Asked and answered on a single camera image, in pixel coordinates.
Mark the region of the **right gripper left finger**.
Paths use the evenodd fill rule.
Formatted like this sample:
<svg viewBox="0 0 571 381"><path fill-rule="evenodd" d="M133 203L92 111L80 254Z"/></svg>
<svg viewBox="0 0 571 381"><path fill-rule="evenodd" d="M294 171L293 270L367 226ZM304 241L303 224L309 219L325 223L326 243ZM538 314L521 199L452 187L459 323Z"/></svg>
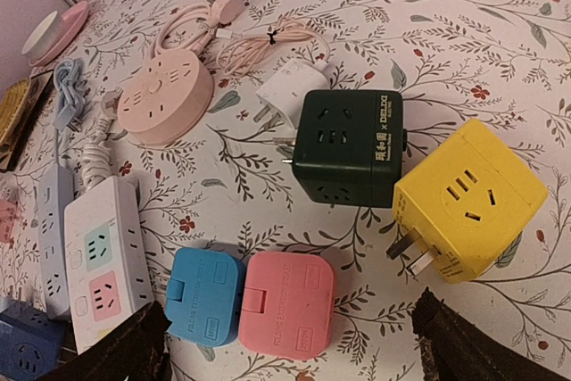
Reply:
<svg viewBox="0 0 571 381"><path fill-rule="evenodd" d="M159 302L145 304L97 344L44 375L45 380L171 380Z"/></svg>

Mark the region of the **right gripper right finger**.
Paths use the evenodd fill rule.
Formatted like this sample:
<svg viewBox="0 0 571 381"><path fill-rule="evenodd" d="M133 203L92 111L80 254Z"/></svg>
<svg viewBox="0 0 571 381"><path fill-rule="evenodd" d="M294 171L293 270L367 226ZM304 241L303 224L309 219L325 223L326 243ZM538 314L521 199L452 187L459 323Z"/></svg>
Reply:
<svg viewBox="0 0 571 381"><path fill-rule="evenodd" d="M532 381L563 377L494 341L430 289L411 313L425 380Z"/></svg>

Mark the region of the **white long power strip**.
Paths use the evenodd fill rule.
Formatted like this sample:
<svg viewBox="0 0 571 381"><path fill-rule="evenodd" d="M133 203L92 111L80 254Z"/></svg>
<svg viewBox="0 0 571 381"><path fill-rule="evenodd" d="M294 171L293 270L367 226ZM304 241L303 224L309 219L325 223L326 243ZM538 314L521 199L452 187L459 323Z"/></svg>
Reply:
<svg viewBox="0 0 571 381"><path fill-rule="evenodd" d="M153 301L136 189L115 176L64 211L66 276L78 353Z"/></svg>

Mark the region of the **cyan plug adapter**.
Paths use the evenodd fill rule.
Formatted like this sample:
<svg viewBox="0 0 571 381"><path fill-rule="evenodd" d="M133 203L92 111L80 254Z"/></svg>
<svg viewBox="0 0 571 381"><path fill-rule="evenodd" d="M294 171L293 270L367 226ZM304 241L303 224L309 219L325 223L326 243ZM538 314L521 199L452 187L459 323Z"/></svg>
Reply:
<svg viewBox="0 0 571 381"><path fill-rule="evenodd" d="M210 348L235 341L245 274L246 266L227 253L178 249L166 290L168 333Z"/></svg>

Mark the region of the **dark blue cube socket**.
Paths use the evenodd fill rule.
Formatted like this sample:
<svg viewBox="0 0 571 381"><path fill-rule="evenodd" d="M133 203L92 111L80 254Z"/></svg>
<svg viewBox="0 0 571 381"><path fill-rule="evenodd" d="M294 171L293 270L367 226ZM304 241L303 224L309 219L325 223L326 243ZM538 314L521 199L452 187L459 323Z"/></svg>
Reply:
<svg viewBox="0 0 571 381"><path fill-rule="evenodd" d="M36 380L58 366L68 324L27 302L1 299L1 375Z"/></svg>

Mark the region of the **yellow cube socket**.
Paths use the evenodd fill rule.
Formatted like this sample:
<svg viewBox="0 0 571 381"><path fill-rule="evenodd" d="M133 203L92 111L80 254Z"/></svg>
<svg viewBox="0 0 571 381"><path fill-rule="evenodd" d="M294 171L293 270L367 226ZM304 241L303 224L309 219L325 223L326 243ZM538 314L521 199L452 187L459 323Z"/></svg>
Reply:
<svg viewBox="0 0 571 381"><path fill-rule="evenodd" d="M433 265L450 284L474 280L515 243L547 196L507 145L469 120L395 183L392 213L403 237L386 254L394 260L416 245L410 274Z"/></svg>

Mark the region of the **pink plug adapter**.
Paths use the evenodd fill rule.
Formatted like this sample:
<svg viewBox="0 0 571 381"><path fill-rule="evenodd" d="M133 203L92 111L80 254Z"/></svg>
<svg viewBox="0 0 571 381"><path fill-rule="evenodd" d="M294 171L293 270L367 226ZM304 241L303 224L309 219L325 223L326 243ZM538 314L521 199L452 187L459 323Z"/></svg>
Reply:
<svg viewBox="0 0 571 381"><path fill-rule="evenodd" d="M266 251L249 260L238 339L251 352L309 360L329 346L335 272L317 255Z"/></svg>

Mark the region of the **light blue power strip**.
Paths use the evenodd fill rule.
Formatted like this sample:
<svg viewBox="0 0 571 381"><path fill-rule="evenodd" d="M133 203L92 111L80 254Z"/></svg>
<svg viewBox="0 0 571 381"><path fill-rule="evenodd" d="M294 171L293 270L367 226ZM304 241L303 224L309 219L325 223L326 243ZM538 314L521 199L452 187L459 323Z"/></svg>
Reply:
<svg viewBox="0 0 571 381"><path fill-rule="evenodd" d="M55 163L38 184L38 243L46 313L49 319L70 318L64 251L64 212L73 201L73 174Z"/></svg>

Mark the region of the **pink cube socket adapter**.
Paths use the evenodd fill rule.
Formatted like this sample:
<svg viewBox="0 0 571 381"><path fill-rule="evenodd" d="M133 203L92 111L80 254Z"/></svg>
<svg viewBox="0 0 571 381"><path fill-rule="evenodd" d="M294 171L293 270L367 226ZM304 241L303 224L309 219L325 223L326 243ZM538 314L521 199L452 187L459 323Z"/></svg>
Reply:
<svg viewBox="0 0 571 381"><path fill-rule="evenodd" d="M0 202L0 239L1 244L13 247L14 238L12 231L17 219L22 212L21 206L17 202L2 199Z"/></svg>

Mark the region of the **dark green cube socket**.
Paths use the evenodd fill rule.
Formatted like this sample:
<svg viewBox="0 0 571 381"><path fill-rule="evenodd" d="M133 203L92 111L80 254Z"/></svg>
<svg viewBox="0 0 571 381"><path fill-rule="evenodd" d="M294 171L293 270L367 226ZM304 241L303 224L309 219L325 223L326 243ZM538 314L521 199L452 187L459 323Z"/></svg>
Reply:
<svg viewBox="0 0 571 381"><path fill-rule="evenodd" d="M389 209L406 144L400 93L312 90L304 98L292 172L315 203Z"/></svg>

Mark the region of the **white charger with cable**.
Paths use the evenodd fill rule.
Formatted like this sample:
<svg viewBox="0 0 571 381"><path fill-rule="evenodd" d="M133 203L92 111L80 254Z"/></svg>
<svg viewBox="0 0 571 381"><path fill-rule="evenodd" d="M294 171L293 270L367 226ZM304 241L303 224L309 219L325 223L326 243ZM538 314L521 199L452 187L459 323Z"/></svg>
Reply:
<svg viewBox="0 0 571 381"><path fill-rule="evenodd" d="M255 91L261 109L253 121L262 130L284 124L297 130L305 96L312 90L329 89L325 70L331 58L329 43L302 21L282 17L264 35L239 36L223 47L216 57L218 67L232 78L250 75L268 58L293 43L316 43L322 51L311 60L289 58Z"/></svg>

